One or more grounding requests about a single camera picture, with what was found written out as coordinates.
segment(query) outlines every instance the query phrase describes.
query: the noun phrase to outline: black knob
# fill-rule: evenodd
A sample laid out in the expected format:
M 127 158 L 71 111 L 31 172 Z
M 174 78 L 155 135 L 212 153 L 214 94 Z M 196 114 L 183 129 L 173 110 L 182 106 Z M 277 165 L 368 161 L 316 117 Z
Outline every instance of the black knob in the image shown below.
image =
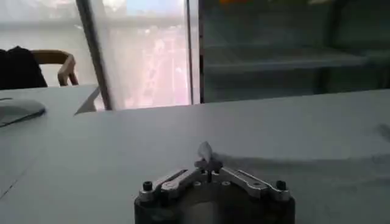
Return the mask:
M 284 181 L 278 180 L 276 181 L 276 189 L 280 191 L 287 191 L 287 184 Z
M 142 188 L 144 191 L 151 191 L 153 190 L 153 183 L 151 181 L 145 181 L 142 184 Z

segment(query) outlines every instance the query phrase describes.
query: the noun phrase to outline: sheer curtain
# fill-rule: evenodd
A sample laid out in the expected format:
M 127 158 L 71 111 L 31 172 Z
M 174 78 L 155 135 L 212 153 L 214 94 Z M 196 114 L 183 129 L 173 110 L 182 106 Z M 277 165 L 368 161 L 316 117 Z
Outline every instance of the sheer curtain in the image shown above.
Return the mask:
M 81 84 L 96 83 L 76 0 L 0 1 L 0 49 L 58 49 L 76 58 Z M 49 86 L 59 86 L 59 65 L 41 66 Z
M 191 103 L 185 0 L 90 4 L 114 109 Z

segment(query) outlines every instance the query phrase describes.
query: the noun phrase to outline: black jacket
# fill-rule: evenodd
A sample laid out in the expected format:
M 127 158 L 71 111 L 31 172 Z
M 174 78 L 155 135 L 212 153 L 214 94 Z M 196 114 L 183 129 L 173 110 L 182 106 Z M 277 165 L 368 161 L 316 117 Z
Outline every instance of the black jacket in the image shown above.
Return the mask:
M 0 49 L 0 90 L 48 87 L 31 51 Z

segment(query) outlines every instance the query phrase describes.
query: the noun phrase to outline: wooden chair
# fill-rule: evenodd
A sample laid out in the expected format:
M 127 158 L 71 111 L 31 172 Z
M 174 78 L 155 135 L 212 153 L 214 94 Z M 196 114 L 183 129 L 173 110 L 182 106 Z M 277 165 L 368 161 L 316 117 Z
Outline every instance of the wooden chair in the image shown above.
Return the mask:
M 76 61 L 72 54 L 58 50 L 32 50 L 34 57 L 39 65 L 44 64 L 60 64 L 62 65 L 58 71 L 58 82 L 60 86 L 67 86 L 68 79 L 72 85 L 78 85 L 76 75 L 74 74 L 74 66 Z

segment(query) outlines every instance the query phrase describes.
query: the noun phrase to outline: desk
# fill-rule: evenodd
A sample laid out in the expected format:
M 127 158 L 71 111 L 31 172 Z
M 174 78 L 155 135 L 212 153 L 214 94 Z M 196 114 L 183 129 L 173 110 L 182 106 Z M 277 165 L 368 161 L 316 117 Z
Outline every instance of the desk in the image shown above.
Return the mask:
M 0 223 L 133 223 L 142 182 L 192 166 L 205 140 L 271 159 L 390 153 L 378 132 L 389 100 L 381 90 L 80 114 L 0 200 Z
M 25 174 L 40 151 L 56 147 L 54 136 L 83 108 L 91 108 L 99 94 L 94 85 L 0 91 L 1 98 L 34 99 L 46 107 L 46 114 L 0 128 L 0 195 Z

